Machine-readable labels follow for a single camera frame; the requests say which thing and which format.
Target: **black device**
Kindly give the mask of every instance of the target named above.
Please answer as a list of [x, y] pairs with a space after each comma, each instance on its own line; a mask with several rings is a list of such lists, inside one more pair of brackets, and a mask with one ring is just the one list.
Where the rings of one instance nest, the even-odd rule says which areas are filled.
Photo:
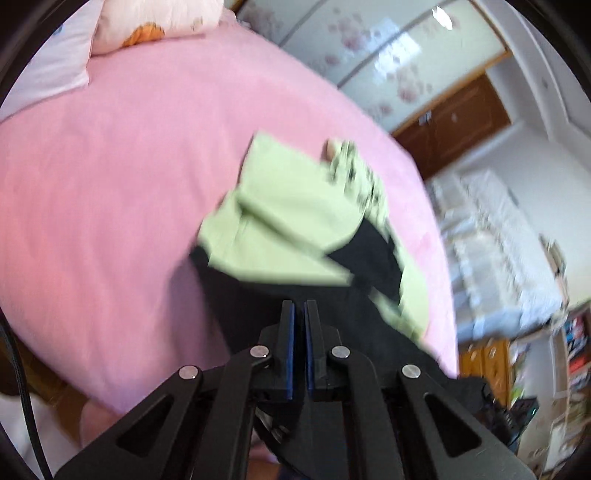
[[483, 381], [491, 412], [481, 421], [497, 436], [455, 399], [471, 379], [443, 388], [416, 365], [379, 377], [368, 357], [322, 325], [315, 301], [299, 318], [285, 301], [258, 343], [223, 367], [182, 367], [56, 480], [241, 480], [253, 426], [284, 463], [309, 475], [310, 432], [299, 420], [318, 402], [342, 408], [350, 480], [534, 478], [506, 446], [525, 425]]

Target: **metal rivet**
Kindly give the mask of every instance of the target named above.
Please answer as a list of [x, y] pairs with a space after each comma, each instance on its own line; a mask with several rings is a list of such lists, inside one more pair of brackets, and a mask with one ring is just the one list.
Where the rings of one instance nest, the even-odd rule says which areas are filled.
[[418, 378], [421, 376], [421, 369], [416, 365], [404, 365], [402, 374], [408, 378]]
[[351, 354], [351, 350], [343, 345], [337, 345], [331, 350], [336, 358], [347, 358]]
[[194, 365], [185, 365], [178, 374], [183, 380], [192, 380], [199, 375], [199, 369]]
[[251, 355], [254, 358], [265, 358], [269, 355], [269, 349], [265, 345], [256, 345], [251, 348]]

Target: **black cable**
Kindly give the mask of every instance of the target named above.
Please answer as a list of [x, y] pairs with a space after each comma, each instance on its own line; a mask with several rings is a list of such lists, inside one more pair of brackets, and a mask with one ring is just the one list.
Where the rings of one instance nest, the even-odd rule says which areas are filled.
[[33, 447], [33, 453], [39, 465], [39, 470], [45, 480], [53, 480], [53, 475], [47, 464], [47, 459], [43, 453], [43, 447], [35, 424], [35, 415], [33, 413], [33, 406], [31, 405], [31, 395], [27, 387], [27, 379], [25, 369], [22, 365], [21, 355], [18, 353], [17, 341], [12, 334], [12, 329], [8, 323], [8, 319], [4, 315], [2, 308], [0, 308], [0, 332], [6, 343], [8, 355], [10, 357], [14, 374], [17, 378], [18, 393], [21, 396], [22, 412], [25, 416], [25, 424]]

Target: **white wall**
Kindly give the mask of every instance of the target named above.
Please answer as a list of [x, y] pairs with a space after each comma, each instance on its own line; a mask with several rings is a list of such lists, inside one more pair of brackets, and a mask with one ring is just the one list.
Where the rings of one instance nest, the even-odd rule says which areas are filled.
[[532, 226], [558, 241], [573, 303], [591, 297], [591, 103], [550, 43], [502, 0], [475, 0], [514, 58], [489, 69], [512, 127], [466, 154], [459, 170], [489, 167]]
[[484, 167], [509, 186], [533, 228], [562, 248], [571, 302], [591, 297], [591, 173], [524, 122], [454, 166], [460, 172]]
[[540, 108], [515, 57], [490, 67], [486, 75], [503, 102], [511, 123], [523, 120], [545, 132]]
[[[487, 72], [509, 115], [513, 112], [515, 117], [515, 112], [519, 112], [517, 117], [560, 143], [591, 171], [591, 103], [566, 63], [510, 4], [503, 0], [475, 2], [495, 24], [514, 55], [513, 65], [499, 65]], [[521, 73], [514, 71], [515, 66]], [[533, 97], [535, 108], [524, 107], [521, 95]]]

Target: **bed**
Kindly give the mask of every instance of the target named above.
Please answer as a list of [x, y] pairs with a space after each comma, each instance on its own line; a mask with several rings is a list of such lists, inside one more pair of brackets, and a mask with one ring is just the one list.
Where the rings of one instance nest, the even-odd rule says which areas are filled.
[[228, 358], [187, 254], [260, 129], [314, 158], [328, 138], [357, 143], [427, 280], [423, 345], [457, 374], [446, 255], [417, 169], [332, 85], [231, 22], [94, 57], [88, 71], [87, 88], [0, 124], [0, 303], [91, 399], [83, 429], [184, 364]]
[[446, 247], [459, 344], [516, 338], [565, 318], [560, 249], [541, 242], [494, 171], [446, 171], [427, 188]]

